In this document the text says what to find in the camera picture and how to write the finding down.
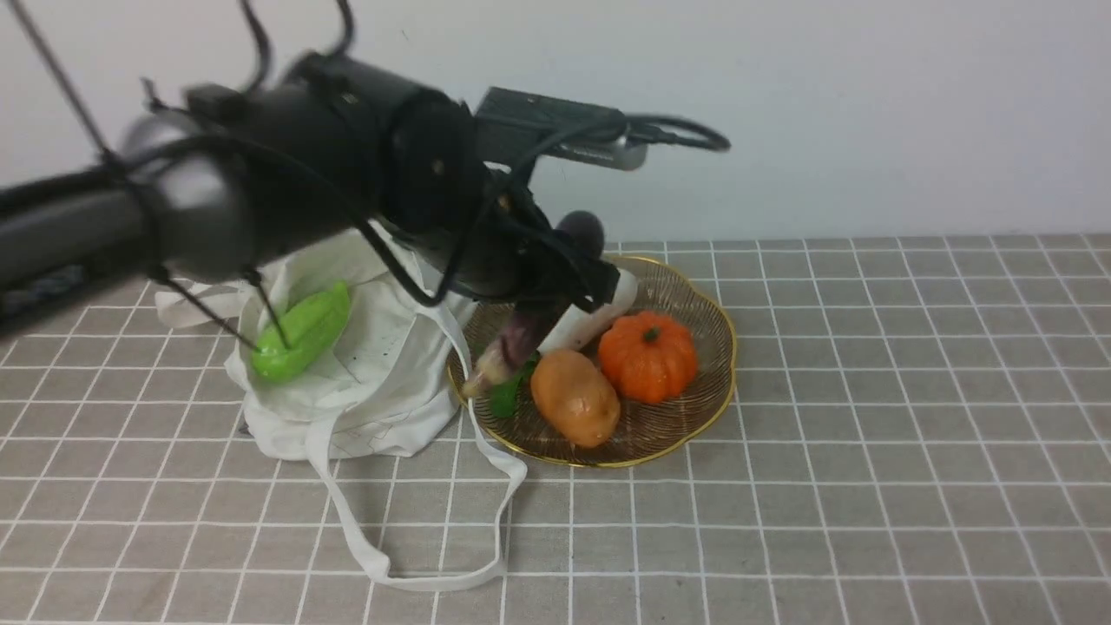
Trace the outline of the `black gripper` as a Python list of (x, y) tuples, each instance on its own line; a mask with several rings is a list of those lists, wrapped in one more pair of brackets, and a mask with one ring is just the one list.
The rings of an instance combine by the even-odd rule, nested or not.
[(575, 210), (551, 224), (524, 183), (491, 169), (483, 189), (492, 201), (467, 238), (451, 278), (457, 293), (486, 302), (564, 305), (594, 312), (615, 298), (618, 269), (602, 258), (599, 216)]

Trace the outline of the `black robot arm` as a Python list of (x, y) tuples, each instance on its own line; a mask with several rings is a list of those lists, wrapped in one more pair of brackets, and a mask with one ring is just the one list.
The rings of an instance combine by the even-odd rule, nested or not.
[(486, 165), (442, 92), (310, 53), (274, 88), (154, 104), (98, 167), (3, 191), (3, 336), (146, 276), (244, 280), (358, 231), (417, 302), (573, 304), (615, 292), (601, 236), (551, 226), (520, 175)]

